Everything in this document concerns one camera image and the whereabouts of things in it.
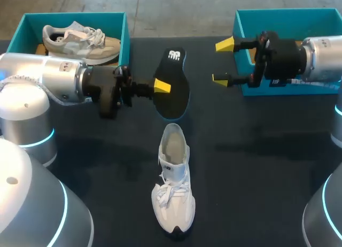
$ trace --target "teal shoe box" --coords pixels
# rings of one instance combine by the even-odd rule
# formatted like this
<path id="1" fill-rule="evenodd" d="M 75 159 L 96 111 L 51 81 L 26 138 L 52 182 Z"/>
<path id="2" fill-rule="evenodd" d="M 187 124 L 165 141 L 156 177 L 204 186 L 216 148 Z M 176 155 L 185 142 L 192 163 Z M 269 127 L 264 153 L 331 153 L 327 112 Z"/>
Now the teal shoe box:
<path id="1" fill-rule="evenodd" d="M 302 41 L 307 37 L 342 35 L 342 17 L 336 9 L 266 9 L 237 10 L 233 36 L 256 37 L 262 31 L 276 31 L 280 38 Z M 248 50 L 234 53 L 239 75 L 251 74 L 254 70 Z M 306 95 L 337 94 L 337 90 L 287 84 L 285 87 L 270 87 L 270 81 L 262 79 L 258 88 L 242 86 L 245 96 L 259 95 Z"/>
<path id="2" fill-rule="evenodd" d="M 12 38 L 7 52 L 33 53 L 43 43 L 45 25 L 55 28 L 68 27 L 73 21 L 83 26 L 101 29 L 108 37 L 121 40 L 119 65 L 129 63 L 129 30 L 126 13 L 26 13 Z"/>

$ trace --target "shoe logo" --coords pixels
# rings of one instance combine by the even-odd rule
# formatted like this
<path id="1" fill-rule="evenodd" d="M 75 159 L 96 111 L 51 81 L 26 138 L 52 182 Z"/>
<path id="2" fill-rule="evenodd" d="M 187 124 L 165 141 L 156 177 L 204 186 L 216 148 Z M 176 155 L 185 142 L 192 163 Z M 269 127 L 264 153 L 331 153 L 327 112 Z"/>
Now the shoe logo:
<path id="1" fill-rule="evenodd" d="M 177 60 L 179 61 L 180 60 L 180 57 L 181 57 L 181 53 L 179 51 L 173 51 L 171 50 L 169 52 L 169 58 L 170 59 L 174 59 L 174 60 Z"/>

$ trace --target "black insole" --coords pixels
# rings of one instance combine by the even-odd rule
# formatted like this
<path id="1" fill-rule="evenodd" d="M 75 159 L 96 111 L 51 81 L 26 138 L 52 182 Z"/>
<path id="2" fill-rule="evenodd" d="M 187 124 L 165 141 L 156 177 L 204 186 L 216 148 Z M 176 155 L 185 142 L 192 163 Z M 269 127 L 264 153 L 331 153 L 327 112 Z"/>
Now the black insole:
<path id="1" fill-rule="evenodd" d="M 64 33 L 52 33 L 50 35 L 52 41 L 56 41 L 58 37 L 64 37 Z"/>
<path id="2" fill-rule="evenodd" d="M 165 50 L 154 78 L 171 85 L 171 92 L 155 93 L 153 103 L 161 116 L 168 120 L 179 119 L 188 106 L 190 88 L 183 72 L 186 52 L 183 48 Z"/>

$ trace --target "grey sneaker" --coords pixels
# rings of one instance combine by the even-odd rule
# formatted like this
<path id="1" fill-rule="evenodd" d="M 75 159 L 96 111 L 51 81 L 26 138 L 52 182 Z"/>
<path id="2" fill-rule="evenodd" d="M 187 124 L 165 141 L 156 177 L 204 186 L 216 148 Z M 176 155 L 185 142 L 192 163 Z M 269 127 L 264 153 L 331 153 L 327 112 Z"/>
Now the grey sneaker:
<path id="1" fill-rule="evenodd" d="M 43 28 L 43 43 L 49 56 L 82 59 L 88 65 L 106 63 L 120 53 L 120 40 L 106 37 L 100 29 L 74 21 L 66 28 Z"/>

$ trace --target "sneaker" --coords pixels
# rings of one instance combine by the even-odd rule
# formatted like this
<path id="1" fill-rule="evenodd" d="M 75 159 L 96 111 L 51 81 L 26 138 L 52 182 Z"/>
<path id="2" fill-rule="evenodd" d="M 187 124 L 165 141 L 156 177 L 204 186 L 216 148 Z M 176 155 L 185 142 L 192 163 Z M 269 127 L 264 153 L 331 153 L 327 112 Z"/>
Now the sneaker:
<path id="1" fill-rule="evenodd" d="M 120 40 L 106 37 L 100 29 L 74 21 L 67 28 L 43 28 L 43 43 L 49 56 L 82 59 L 88 65 L 106 63 L 120 53 Z"/>
<path id="2" fill-rule="evenodd" d="M 179 125 L 166 126 L 159 146 L 160 177 L 164 184 L 152 190 L 152 205 L 161 227 L 168 233 L 183 235 L 195 217 L 189 171 L 190 148 Z"/>

